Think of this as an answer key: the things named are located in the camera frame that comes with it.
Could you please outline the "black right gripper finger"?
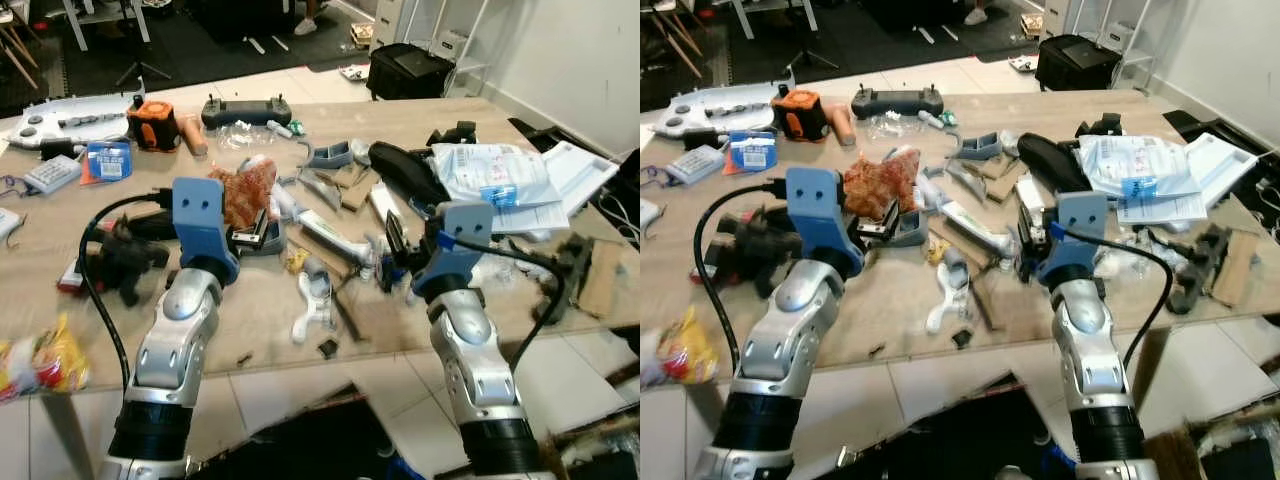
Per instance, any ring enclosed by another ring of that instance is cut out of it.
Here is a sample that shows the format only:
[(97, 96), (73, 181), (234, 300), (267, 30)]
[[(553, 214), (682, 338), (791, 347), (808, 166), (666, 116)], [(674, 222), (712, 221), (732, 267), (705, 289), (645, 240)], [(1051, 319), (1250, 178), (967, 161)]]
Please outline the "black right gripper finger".
[(1019, 207), (1018, 219), (1018, 273), (1033, 273), (1037, 265), (1037, 239), (1036, 228), (1032, 225), (1030, 214), (1025, 207)]
[(403, 271), (410, 247), (404, 241), (404, 229), (398, 214), (388, 212), (385, 215), (385, 271), (394, 276)]

